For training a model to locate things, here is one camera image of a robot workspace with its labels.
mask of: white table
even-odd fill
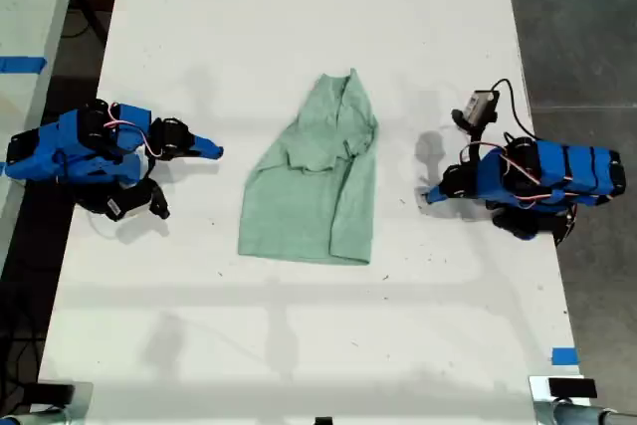
[[[0,161],[14,134],[40,125],[69,0],[0,0],[0,56],[45,57],[38,75],[0,75]],[[0,176],[0,274],[24,188]]]
[[[249,171],[350,67],[380,124],[372,263],[237,256]],[[534,423],[528,376],[577,373],[549,360],[572,346],[552,239],[414,194],[467,141],[451,109],[500,77],[529,124],[511,0],[116,0],[100,96],[226,156],[157,167],[165,223],[76,209],[41,379],[91,382],[90,423]],[[503,96],[485,140],[506,129]]]

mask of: black cable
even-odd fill
[[[82,29],[80,32],[78,32],[77,34],[63,35],[61,38],[77,39],[78,37],[82,37],[84,34],[86,34],[90,27],[91,27],[91,24],[87,24],[87,26],[84,29]]]
[[[535,136],[533,133],[531,133],[530,131],[528,131],[525,126],[522,124],[522,122],[520,121],[520,119],[518,118],[518,112],[516,111],[516,99],[514,96],[514,88],[511,85],[511,81],[509,79],[499,79],[497,82],[494,83],[494,85],[491,87],[491,91],[494,91],[500,84],[507,84],[507,87],[509,87],[509,93],[511,94],[511,110],[514,113],[514,118],[516,119],[516,123],[518,124],[518,126],[522,129],[522,131],[524,133],[526,133],[528,136],[530,136],[531,138],[535,139],[535,140],[539,140],[539,138],[537,136]]]

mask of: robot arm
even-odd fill
[[[143,177],[135,153],[141,146],[148,157]],[[155,161],[222,155],[222,147],[192,134],[176,118],[151,122],[147,109],[95,100],[13,136],[5,171],[14,179],[67,182],[79,204],[114,221],[146,204],[165,219],[169,213],[161,188],[148,177]]]

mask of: cable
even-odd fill
[[[143,132],[143,129],[141,129],[139,126],[137,126],[135,123],[133,123],[132,121],[126,121],[124,119],[117,119],[112,115],[112,112],[110,111],[111,108],[113,108],[114,106],[116,106],[117,103],[112,103],[108,106],[108,116],[110,117],[110,121],[107,121],[106,123],[104,123],[104,127],[106,128],[112,128],[117,126],[118,124],[125,124],[127,126],[132,126],[134,128],[136,128],[139,131],[139,134],[141,134],[141,137],[143,138],[143,142],[146,145],[146,149],[148,149],[148,152],[154,156],[155,158],[160,158],[161,157],[161,153],[157,154],[155,153],[152,148],[150,147],[150,143],[148,142],[148,138],[146,137],[146,134]]]
[[[77,34],[62,35],[60,38],[62,38],[62,39],[77,39],[78,37],[82,37],[84,34],[86,34],[89,31],[90,27],[91,27],[91,24],[87,24],[87,26],[84,29],[82,29],[80,32],[78,32]]]
[[[462,149],[460,150],[460,153],[458,154],[458,156],[459,156],[459,159],[460,159],[460,162],[461,162],[461,163],[463,163],[463,162],[464,162],[464,161],[463,161],[463,159],[462,159],[462,153],[464,153],[464,152],[465,152],[465,150],[466,150],[469,146],[471,146],[472,144],[483,144],[483,145],[486,145],[486,146],[493,146],[493,147],[495,147],[495,148],[504,149],[502,146],[500,146],[500,145],[499,145],[499,144],[497,144],[497,143],[489,143],[488,141],[471,141],[471,142],[467,143],[467,144],[465,145],[465,147],[464,147],[464,148],[462,148]]]
[[[531,138],[533,138],[535,140],[539,140],[539,138],[537,136],[535,136],[533,133],[531,133],[530,131],[528,131],[525,128],[525,126],[522,124],[522,122],[518,118],[518,112],[516,111],[516,99],[515,99],[515,96],[514,96],[514,87],[511,85],[511,81],[509,79],[499,79],[491,87],[491,91],[493,92],[500,84],[507,84],[507,87],[509,87],[509,93],[511,94],[511,110],[514,113],[514,118],[516,119],[516,123],[518,124],[518,126],[528,136],[530,136]]]
[[[465,147],[464,147],[464,148],[462,148],[462,149],[460,150],[460,154],[459,154],[459,156],[460,156],[460,162],[461,162],[461,163],[463,162],[463,159],[462,159],[462,153],[464,153],[464,152],[465,152],[465,150],[466,150],[469,146],[471,146],[471,145],[473,145],[473,144],[484,144],[484,145],[486,145],[486,146],[493,146],[493,147],[495,147],[495,148],[499,148],[499,149],[501,149],[502,151],[506,151],[506,150],[505,150],[505,148],[504,148],[503,146],[500,146],[499,144],[496,144],[496,143],[489,143],[488,141],[471,141],[470,143],[467,143],[467,144],[465,145]],[[532,174],[530,174],[528,171],[526,171],[524,168],[522,168],[522,167],[521,167],[519,164],[517,164],[515,161],[513,161],[512,159],[508,158],[507,156],[505,156],[505,155],[503,155],[503,154],[501,154],[501,155],[500,155],[500,158],[501,158],[501,159],[503,159],[504,161],[506,161],[508,165],[510,165],[510,166],[512,166],[512,167],[514,167],[514,168],[515,168],[516,170],[518,170],[521,174],[523,174],[524,176],[526,176],[526,177],[527,177],[530,181],[532,181],[532,182],[533,182],[533,183],[535,183],[535,184],[539,184],[539,179],[537,179],[535,176],[533,176]]]

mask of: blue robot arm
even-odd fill
[[[494,223],[522,239],[538,231],[551,231],[556,243],[572,230],[577,204],[596,206],[624,193],[626,178],[619,153],[588,146],[573,146],[530,137],[479,155],[482,134],[496,120],[499,94],[495,87],[507,83],[512,105],[513,89],[502,79],[489,91],[476,91],[467,109],[454,110],[452,118],[471,136],[469,159],[450,166],[442,182],[425,194],[428,203],[448,198],[484,199],[498,210]]]
[[[148,156],[143,176],[136,154],[141,146]],[[165,219],[161,188],[148,177],[155,161],[222,155],[222,147],[190,133],[176,118],[151,122],[147,109],[95,100],[54,123],[14,135],[4,169],[14,179],[69,183],[78,203],[115,221],[146,203]]]

